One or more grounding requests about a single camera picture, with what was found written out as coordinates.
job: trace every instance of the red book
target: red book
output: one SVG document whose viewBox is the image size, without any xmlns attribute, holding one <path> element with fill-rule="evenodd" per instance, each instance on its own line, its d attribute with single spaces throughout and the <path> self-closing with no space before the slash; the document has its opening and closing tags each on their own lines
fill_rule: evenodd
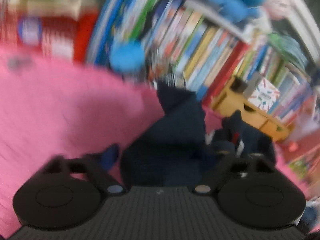
<svg viewBox="0 0 320 240">
<path fill-rule="evenodd" d="M 244 42 L 238 42 L 230 57 L 220 70 L 217 77 L 208 89 L 207 95 L 202 100 L 202 105 L 209 107 L 212 99 L 218 96 L 228 82 L 237 65 L 240 63 L 244 54 L 247 52 L 249 45 Z"/>
</svg>

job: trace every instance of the ribbed black surface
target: ribbed black surface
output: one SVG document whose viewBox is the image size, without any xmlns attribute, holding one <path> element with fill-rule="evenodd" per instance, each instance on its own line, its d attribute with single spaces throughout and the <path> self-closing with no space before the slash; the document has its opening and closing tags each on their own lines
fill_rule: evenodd
<svg viewBox="0 0 320 240">
<path fill-rule="evenodd" d="M 259 231 L 224 216 L 209 197 L 184 187 L 133 187 L 130 193 L 106 200 L 97 215 L 76 228 L 40 231 L 23 227 L 11 240 L 301 240 L 295 227 Z"/>
</svg>

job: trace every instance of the book spine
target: book spine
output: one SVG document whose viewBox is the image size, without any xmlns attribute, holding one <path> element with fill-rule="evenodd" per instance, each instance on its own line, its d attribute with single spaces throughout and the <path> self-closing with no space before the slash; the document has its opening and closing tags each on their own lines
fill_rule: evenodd
<svg viewBox="0 0 320 240">
<path fill-rule="evenodd" d="M 222 67 L 221 71 L 218 73 L 214 82 L 209 87 L 207 94 L 202 101 L 203 106 L 209 107 L 209 105 L 212 102 L 212 99 L 221 93 L 225 84 L 231 77 L 233 71 L 248 51 L 248 48 L 248 45 L 242 41 L 239 41 L 237 43 L 236 47 L 234 48 L 228 60 Z"/>
<path fill-rule="evenodd" d="M 266 55 L 263 59 L 263 62 L 261 63 L 261 67 L 259 70 L 259 73 L 264 77 L 267 74 L 267 68 L 269 67 L 269 64 L 270 64 L 272 52 L 273 52 L 273 48 L 271 46 L 268 46 Z"/>
<path fill-rule="evenodd" d="M 204 37 L 203 37 L 200 45 L 196 49 L 196 52 L 194 53 L 191 60 L 188 62 L 186 69 L 184 71 L 184 77 L 186 80 L 189 79 L 190 75 L 193 72 L 193 69 L 196 67 L 197 62 L 199 61 L 202 54 L 206 51 L 210 41 L 212 40 L 212 38 L 216 32 L 217 32 L 217 29 L 214 27 L 211 27 L 204 34 Z"/>
<path fill-rule="evenodd" d="M 192 87 L 192 83 L 194 82 L 194 80 L 196 79 L 196 77 L 198 76 L 200 70 L 202 69 L 202 67 L 204 66 L 204 64 L 206 63 L 207 59 L 210 57 L 213 49 L 215 48 L 216 44 L 218 43 L 220 36 L 223 33 L 223 29 L 219 29 L 214 38 L 211 40 L 211 42 L 209 43 L 207 49 L 203 52 L 203 54 L 201 55 L 201 58 L 199 59 L 199 61 L 197 62 L 195 68 L 193 69 L 190 77 L 187 79 L 186 82 L 186 88 L 191 90 Z"/>
<path fill-rule="evenodd" d="M 177 43 L 177 46 L 174 49 L 174 51 L 172 52 L 172 55 L 170 57 L 170 59 L 173 62 L 176 62 L 178 60 L 180 53 L 182 52 L 182 50 L 183 50 L 188 38 L 193 33 L 193 31 L 196 28 L 198 22 L 200 21 L 201 16 L 202 15 L 199 12 L 195 12 L 195 11 L 192 12 L 188 22 L 186 23 L 185 28 L 181 32 L 181 35 L 179 37 L 179 41 Z"/>
<path fill-rule="evenodd" d="M 179 36 L 181 35 L 181 32 L 183 31 L 183 29 L 185 28 L 187 21 L 190 18 L 192 11 L 189 9 L 186 9 L 178 23 L 178 26 L 176 28 L 176 31 L 173 33 L 172 37 L 170 37 L 170 41 L 167 44 L 166 48 L 164 49 L 164 56 L 166 58 L 169 58 L 170 55 L 173 52 L 173 49 L 175 48 L 175 45 L 178 41 Z"/>
<path fill-rule="evenodd" d="M 136 0 L 136 2 L 133 3 L 133 9 L 128 10 L 128 16 L 126 17 L 126 20 L 124 20 L 124 24 L 120 33 L 121 41 L 128 39 L 147 1 L 148 0 Z"/>
<path fill-rule="evenodd" d="M 270 66 L 266 74 L 266 79 L 268 79 L 269 81 L 273 80 L 275 73 L 279 67 L 280 61 L 281 58 L 279 57 L 278 52 L 274 51 L 270 62 Z"/>
<path fill-rule="evenodd" d="M 148 0 L 140 16 L 138 17 L 132 32 L 130 33 L 129 40 L 136 40 L 144 28 L 147 14 L 155 6 L 156 0 Z"/>
<path fill-rule="evenodd" d="M 279 88 L 286 78 L 287 74 L 289 73 L 289 69 L 285 67 L 285 61 L 283 60 L 282 63 L 279 65 L 279 69 L 276 72 L 275 78 L 272 81 L 272 84 Z"/>
<path fill-rule="evenodd" d="M 289 104 L 289 106 L 285 108 L 284 111 L 277 116 L 277 118 L 283 120 L 285 116 L 289 114 L 289 112 L 298 110 L 304 102 L 304 100 L 307 99 L 311 94 L 311 88 L 307 87 L 306 90 L 299 97 L 292 101 L 291 104 Z"/>
<path fill-rule="evenodd" d="M 207 25 L 201 24 L 201 26 L 199 26 L 199 29 L 195 32 L 194 36 L 190 38 L 190 43 L 187 45 L 187 48 L 180 57 L 178 66 L 176 68 L 177 73 L 182 73 L 184 71 L 185 66 L 187 65 L 189 59 L 192 57 L 192 54 L 200 43 L 206 29 Z"/>
<path fill-rule="evenodd" d="M 250 69 L 250 72 L 249 72 L 249 74 L 248 74 L 248 77 L 246 78 L 247 81 L 249 81 L 249 80 L 252 78 L 253 74 L 259 69 L 259 66 L 260 66 L 260 64 L 261 64 L 261 62 L 262 62 L 262 60 L 263 60 L 263 58 L 264 58 L 264 56 L 265 56 L 265 53 L 266 53 L 267 49 L 268 49 L 268 46 L 267 46 L 267 45 L 264 45 L 264 46 L 260 49 L 260 51 L 259 51 L 259 53 L 258 53 L 258 55 L 257 55 L 257 59 L 256 59 L 256 61 L 253 63 L 253 65 L 252 65 L 252 67 L 251 67 L 251 69 Z"/>
<path fill-rule="evenodd" d="M 167 47 L 168 43 L 171 41 L 172 37 L 174 37 L 174 34 L 177 30 L 178 24 L 183 16 L 185 12 L 185 8 L 182 7 L 180 9 L 178 9 L 176 15 L 174 16 L 160 46 L 159 46 L 159 55 L 164 55 L 164 50 Z"/>
<path fill-rule="evenodd" d="M 124 28 L 125 24 L 128 22 L 129 17 L 132 14 L 136 6 L 137 0 L 128 0 L 124 6 L 123 15 L 120 18 L 120 24 L 118 24 L 118 28 L 116 30 L 116 35 L 114 37 L 115 42 L 121 42 L 123 40 Z"/>
<path fill-rule="evenodd" d="M 232 53 L 233 49 L 238 43 L 238 39 L 232 38 L 229 41 L 228 46 L 224 50 L 223 54 L 221 55 L 219 61 L 216 63 L 218 71 L 216 71 L 216 68 L 213 68 L 207 78 L 204 81 L 204 86 L 209 87 L 213 81 L 215 80 L 216 76 L 218 75 L 219 71 L 224 66 L 225 62 L 228 60 L 230 54 Z"/>
<path fill-rule="evenodd" d="M 292 91 L 292 94 L 288 94 L 287 98 L 283 98 L 280 101 L 278 108 L 274 111 L 273 116 L 280 116 L 283 112 L 290 108 L 290 105 L 298 100 L 302 94 L 305 93 L 307 89 L 307 83 L 304 83 L 301 86 L 298 86 L 295 91 Z"/>
<path fill-rule="evenodd" d="M 169 0 L 166 8 L 160 19 L 157 21 L 154 31 L 147 42 L 146 50 L 149 50 L 151 45 L 158 48 L 172 22 L 174 16 L 176 15 L 182 0 Z"/>
<path fill-rule="evenodd" d="M 242 73 L 241 73 L 241 78 L 243 81 L 246 81 L 248 78 L 248 75 L 251 71 L 251 68 L 253 67 L 253 64 L 256 62 L 257 57 L 259 55 L 259 51 L 261 50 L 261 48 L 266 44 L 266 36 L 265 35 L 260 35 L 257 38 L 256 43 L 254 44 L 253 48 L 252 48 L 252 56 L 249 60 L 249 62 L 246 64 L 245 68 L 243 69 Z"/>
<path fill-rule="evenodd" d="M 231 36 L 228 35 L 228 32 L 225 32 L 222 36 L 224 36 L 224 37 L 220 39 L 218 47 L 214 49 L 214 52 L 210 55 L 209 59 L 207 60 L 207 62 L 203 66 L 203 68 L 201 69 L 201 71 L 200 71 L 197 79 L 195 80 L 191 90 L 198 92 L 198 90 L 202 86 L 203 82 L 207 78 L 207 76 L 210 73 L 210 71 L 212 70 L 212 68 L 215 67 L 215 63 L 217 62 L 217 60 L 221 56 L 222 51 L 224 50 L 224 48 L 226 47 L 226 45 L 228 44 L 228 42 L 231 38 Z"/>
</svg>

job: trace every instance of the black circular pad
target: black circular pad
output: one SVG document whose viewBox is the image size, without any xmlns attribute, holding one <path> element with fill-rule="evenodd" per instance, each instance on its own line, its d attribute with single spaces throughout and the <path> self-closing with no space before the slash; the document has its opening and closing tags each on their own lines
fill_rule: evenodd
<svg viewBox="0 0 320 240">
<path fill-rule="evenodd" d="M 218 193 L 218 202 L 230 218 L 255 228 L 290 225 L 306 205 L 303 193 L 275 174 L 232 180 Z"/>
<path fill-rule="evenodd" d="M 90 182 L 44 174 L 25 183 L 13 198 L 20 222 L 37 228 L 61 229 L 91 218 L 100 193 Z"/>
</svg>

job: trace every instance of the green book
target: green book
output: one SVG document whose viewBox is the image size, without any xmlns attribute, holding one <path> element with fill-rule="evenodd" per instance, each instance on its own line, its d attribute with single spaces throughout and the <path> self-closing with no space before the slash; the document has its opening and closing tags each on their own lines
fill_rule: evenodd
<svg viewBox="0 0 320 240">
<path fill-rule="evenodd" d="M 148 0 L 144 9 L 142 10 L 132 32 L 131 35 L 129 36 L 129 40 L 136 40 L 138 38 L 138 36 L 140 35 L 141 31 L 144 28 L 144 24 L 148 15 L 148 12 L 151 11 L 153 9 L 153 7 L 155 6 L 156 2 L 158 0 Z"/>
<path fill-rule="evenodd" d="M 277 72 L 271 82 L 276 88 L 279 88 L 281 86 L 285 77 L 289 73 L 289 69 L 285 66 L 285 64 L 286 64 L 286 61 L 281 60 L 279 67 L 278 67 L 278 70 L 277 70 Z"/>
</svg>

